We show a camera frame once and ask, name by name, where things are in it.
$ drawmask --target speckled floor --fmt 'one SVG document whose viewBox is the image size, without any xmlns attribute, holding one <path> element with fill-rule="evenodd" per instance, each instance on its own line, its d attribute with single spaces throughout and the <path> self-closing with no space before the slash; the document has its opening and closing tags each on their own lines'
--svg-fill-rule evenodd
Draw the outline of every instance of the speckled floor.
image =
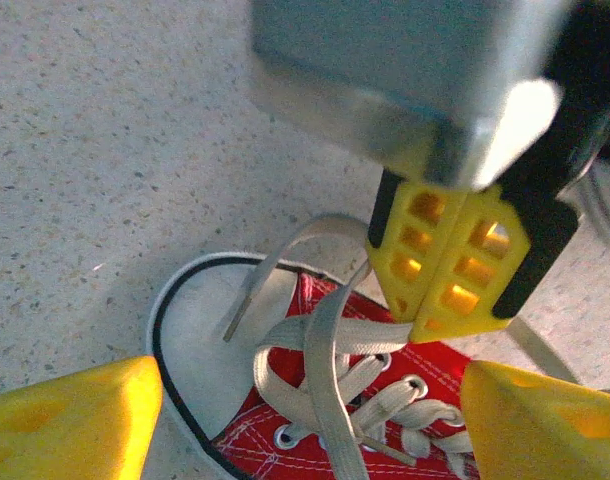
<svg viewBox="0 0 610 480">
<path fill-rule="evenodd" d="M 141 353 L 157 290 L 202 252 L 267 252 L 323 211 L 369 218 L 376 165 L 247 99 L 246 9 L 0 1 L 0 392 Z M 295 256 L 340 275 L 352 259 L 334 242 Z M 610 387 L 610 250 L 590 226 L 523 312 Z M 502 333 L 454 343 L 530 365 Z M 212 476 L 162 415 L 143 478 Z"/>
</svg>

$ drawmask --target metal eyelet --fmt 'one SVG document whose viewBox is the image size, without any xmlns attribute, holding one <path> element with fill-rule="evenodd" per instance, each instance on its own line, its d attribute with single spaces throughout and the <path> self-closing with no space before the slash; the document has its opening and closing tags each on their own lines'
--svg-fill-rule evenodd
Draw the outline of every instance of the metal eyelet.
<svg viewBox="0 0 610 480">
<path fill-rule="evenodd" d="M 392 366 L 392 356 L 389 353 L 378 353 L 374 356 L 377 360 L 383 362 L 383 368 L 381 368 L 381 372 L 389 370 L 389 367 Z"/>
<path fill-rule="evenodd" d="M 289 424 L 282 425 L 274 432 L 274 445 L 281 450 L 290 450 L 298 445 L 298 440 L 294 440 L 285 430 L 289 427 Z"/>
<path fill-rule="evenodd" d="M 425 398 L 429 393 L 429 387 L 425 380 L 423 380 L 418 375 L 405 375 L 402 380 L 409 382 L 409 384 L 418 390 L 418 395 L 416 396 L 416 400 L 420 400 L 421 398 Z"/>
<path fill-rule="evenodd" d="M 450 412 L 454 413 L 454 420 L 450 420 L 448 418 L 443 418 L 443 419 L 441 419 L 441 420 L 443 420 L 443 423 L 445 425 L 448 425 L 448 426 L 454 427 L 454 428 L 464 427 L 465 419 L 463 418 L 463 414 L 461 413 L 461 411 L 453 405 L 450 405 L 448 407 L 448 409 Z"/>
</svg>

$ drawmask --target shoelace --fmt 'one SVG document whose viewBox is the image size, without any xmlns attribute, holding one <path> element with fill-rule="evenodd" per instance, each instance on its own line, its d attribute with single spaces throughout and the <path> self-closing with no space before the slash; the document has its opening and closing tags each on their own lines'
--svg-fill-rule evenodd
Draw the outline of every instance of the shoelace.
<svg viewBox="0 0 610 480">
<path fill-rule="evenodd" d="M 328 214 L 303 225 L 280 248 L 265 258 L 245 279 L 227 318 L 224 335 L 234 334 L 245 310 L 262 289 L 279 260 L 294 245 L 321 235 L 349 237 L 363 247 L 367 225 L 353 217 Z M 291 448 L 305 436 L 319 435 L 338 480 L 369 480 L 359 445 L 390 455 L 413 465 L 415 457 L 429 455 L 431 444 L 446 454 L 448 464 L 459 478 L 467 478 L 465 453 L 472 452 L 467 432 L 430 439 L 419 430 L 436 420 L 460 425 L 460 411 L 439 400 L 422 400 L 424 382 L 405 377 L 385 387 L 351 415 L 346 405 L 363 392 L 381 373 L 385 355 L 407 343 L 410 324 L 390 325 L 341 318 L 354 288 L 370 273 L 365 262 L 350 282 L 325 296 L 311 315 L 287 318 L 276 325 L 258 346 L 254 359 L 254 383 L 264 398 L 291 424 L 279 428 L 275 442 Z M 576 382 L 576 378 L 551 348 L 520 318 L 509 329 L 511 337 L 550 376 Z M 303 351 L 305 380 L 294 388 L 274 373 L 268 363 L 274 347 Z M 349 355 L 365 357 L 349 368 Z M 387 446 L 385 422 L 402 425 L 404 452 Z"/>
</svg>

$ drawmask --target sneaker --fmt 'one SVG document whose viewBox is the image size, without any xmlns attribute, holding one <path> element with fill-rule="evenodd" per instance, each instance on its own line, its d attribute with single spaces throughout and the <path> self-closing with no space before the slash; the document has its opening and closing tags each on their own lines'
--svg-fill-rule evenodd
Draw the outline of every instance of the sneaker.
<svg viewBox="0 0 610 480">
<path fill-rule="evenodd" d="M 160 293 L 147 349 L 166 405 L 219 478 L 476 479 L 459 407 L 469 358 L 411 344 L 409 324 L 343 285 L 281 260 L 296 243 L 367 225 L 317 217 L 265 257 L 219 253 Z"/>
</svg>

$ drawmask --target stitching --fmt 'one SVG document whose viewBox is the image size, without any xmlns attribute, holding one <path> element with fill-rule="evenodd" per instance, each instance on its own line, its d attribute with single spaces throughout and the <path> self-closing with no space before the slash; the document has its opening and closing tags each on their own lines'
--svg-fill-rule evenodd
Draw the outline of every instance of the stitching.
<svg viewBox="0 0 610 480">
<path fill-rule="evenodd" d="M 256 473 L 254 475 L 258 476 L 259 480 L 261 480 L 263 478 L 267 478 L 267 475 L 272 470 L 272 467 L 274 465 L 276 465 L 277 461 L 278 461 L 278 456 L 275 453 L 272 453 L 270 456 L 268 456 L 265 459 L 265 461 L 263 463 L 261 463 L 261 466 L 258 467 L 258 469 L 256 470 Z"/>
<path fill-rule="evenodd" d="M 434 369 L 435 371 L 439 372 L 441 374 L 441 378 L 449 380 L 454 387 L 458 388 L 458 386 L 460 384 L 460 381 L 455 379 L 454 377 L 452 377 L 448 372 L 444 372 L 443 370 L 438 368 L 436 365 L 434 365 L 432 362 L 430 362 L 429 360 L 427 360 L 426 358 L 424 358 L 420 354 L 414 352 L 413 350 L 409 350 L 409 353 L 414 355 L 414 357 L 416 357 L 419 361 L 425 363 L 428 367 L 430 367 L 430 368 Z"/>
<path fill-rule="evenodd" d="M 245 431 L 245 437 L 250 439 L 258 447 L 258 450 L 259 450 L 260 453 L 263 453 L 263 454 L 266 454 L 266 455 L 270 455 L 271 454 L 271 450 L 272 450 L 271 447 L 269 449 L 270 451 L 266 452 L 265 449 L 263 448 L 263 446 L 258 442 L 258 440 L 252 436 L 252 433 L 257 433 L 257 432 L 254 429 L 254 427 L 250 426 Z"/>
<path fill-rule="evenodd" d="M 265 403 L 261 403 L 260 405 L 256 405 L 255 407 L 252 407 L 252 408 L 250 408 L 249 410 L 246 410 L 243 413 L 239 413 L 238 415 L 236 415 L 234 417 L 234 419 L 231 422 L 229 422 L 228 426 L 229 425 L 234 425 L 236 422 L 243 420 L 246 415 L 249 415 L 254 410 L 258 410 L 259 408 L 261 408 L 261 407 L 263 407 L 265 405 L 266 405 Z"/>
<path fill-rule="evenodd" d="M 244 447 L 232 447 L 232 452 L 244 452 L 247 454 L 252 454 L 252 455 L 259 455 L 260 453 L 255 451 L 255 450 L 249 450 L 247 448 Z M 260 459 L 258 458 L 251 458 L 251 457 L 245 457 L 244 455 L 239 455 L 239 454 L 234 454 L 232 453 L 232 456 L 235 456 L 236 458 L 241 458 L 244 460 L 251 460 L 251 461 L 256 461 L 258 462 Z M 292 465 L 292 464 L 287 464 L 287 463 L 283 463 L 280 460 L 281 459 L 285 459 L 285 460 L 289 460 L 289 461 L 293 461 L 293 462 L 301 462 L 301 463 L 306 463 L 306 464 L 310 464 L 312 465 L 311 467 L 307 467 L 307 466 L 298 466 L 298 465 Z M 311 469 L 311 470 L 321 470 L 320 468 L 315 468 L 315 466 L 322 466 L 322 465 L 328 465 L 329 462 L 327 461 L 322 461 L 322 460 L 308 460 L 306 458 L 298 458 L 298 457 L 289 457 L 289 456 L 283 456 L 283 455 L 278 455 L 278 459 L 276 461 L 276 465 L 283 465 L 283 466 L 287 466 L 287 467 L 293 467 L 293 468 L 302 468 L 302 469 Z M 422 474 L 435 474 L 434 476 L 445 476 L 445 477 L 451 477 L 450 474 L 447 474 L 445 472 L 442 472 L 440 470 L 434 470 L 434 469 L 430 469 L 430 468 L 420 468 L 420 467 L 410 467 L 408 465 L 390 465 L 390 464 L 381 464 L 381 463 L 369 463 L 367 464 L 367 467 L 383 467 L 383 468 L 389 468 L 391 469 L 389 472 L 385 472 L 385 471 L 381 471 L 381 472 L 376 472 L 373 471 L 372 473 L 397 473 L 396 470 L 400 471 L 400 470 L 411 470 L 414 473 L 422 473 Z"/>
<path fill-rule="evenodd" d="M 356 309 L 356 307 L 354 307 L 351 303 L 349 303 L 349 300 L 347 301 L 347 303 L 345 304 L 345 308 L 348 310 L 348 313 L 353 316 L 355 319 L 357 320 L 370 320 L 373 321 L 370 318 L 367 318 L 367 316 L 364 313 L 361 313 L 359 310 Z"/>
<path fill-rule="evenodd" d="M 272 446 L 272 445 L 271 445 L 271 444 L 270 444 L 270 443 L 267 441 L 267 439 L 266 439 L 265 437 L 263 437 L 263 435 L 262 435 L 262 434 L 261 434 L 261 433 L 260 433 L 258 430 L 256 430 L 254 427 L 250 426 L 250 427 L 249 427 L 249 432 L 248 432 L 248 435 L 249 435 L 250 439 L 251 439 L 251 440 L 252 440 L 254 443 L 256 443 L 256 445 L 258 445 L 258 446 L 259 446 L 259 448 L 261 448 L 261 449 L 263 450 L 263 447 L 261 447 L 261 445 L 260 445 L 260 444 L 259 444 L 259 443 L 258 443 L 256 440 L 254 440 L 253 438 L 251 438 L 252 434 L 253 434 L 254 436 L 256 436 L 257 438 L 259 438 L 259 439 L 260 439 L 260 441 L 261 441 L 261 442 L 263 442 L 263 444 L 265 445 L 265 448 L 267 448 L 267 449 L 268 449 L 270 452 L 271 452 L 272 450 L 274 450 L 274 447 L 273 447 L 273 446 Z"/>
<path fill-rule="evenodd" d="M 436 375 L 436 373 L 434 373 L 432 370 L 430 370 L 428 367 L 426 367 L 425 365 L 422 364 L 422 362 L 419 362 L 418 359 L 413 356 L 413 352 L 408 352 L 408 351 L 403 351 L 401 352 L 401 354 L 407 358 L 408 360 L 410 360 L 412 363 L 414 363 L 417 367 L 421 368 L 423 371 L 427 372 L 432 378 L 436 379 L 439 383 L 441 383 L 442 385 L 444 385 L 448 390 L 452 391 L 452 387 L 451 385 L 447 385 L 445 383 L 445 380 L 443 380 L 442 378 L 438 377 Z"/>
<path fill-rule="evenodd" d="M 246 413 L 241 414 L 240 417 L 243 417 L 243 416 L 247 415 L 249 412 L 252 412 L 260 407 L 265 407 L 265 406 L 267 406 L 267 404 L 257 405 L 256 407 L 248 410 Z M 251 416 L 250 418 L 244 419 L 239 425 L 235 426 L 232 430 L 230 430 L 221 440 L 219 440 L 217 445 L 224 445 L 225 443 L 227 443 L 228 444 L 227 446 L 231 446 L 231 444 L 238 439 L 240 434 L 247 427 L 252 427 L 262 421 L 272 419 L 276 416 L 278 416 L 278 413 L 276 413 L 276 411 L 274 411 L 274 410 L 269 410 L 269 411 L 263 410 L 260 413 L 256 413 L 255 415 Z"/>
<path fill-rule="evenodd" d="M 260 461 L 264 461 L 268 455 L 270 455 L 267 452 L 257 452 L 256 450 L 250 450 L 248 448 L 244 448 L 244 447 L 237 447 L 232 445 L 231 447 L 227 447 L 226 449 L 222 449 L 221 453 L 223 454 L 227 454 L 231 457 L 235 457 L 238 458 L 239 455 L 236 452 L 245 452 L 251 455 L 257 455 L 257 458 L 254 458 L 253 460 L 260 462 Z"/>
</svg>

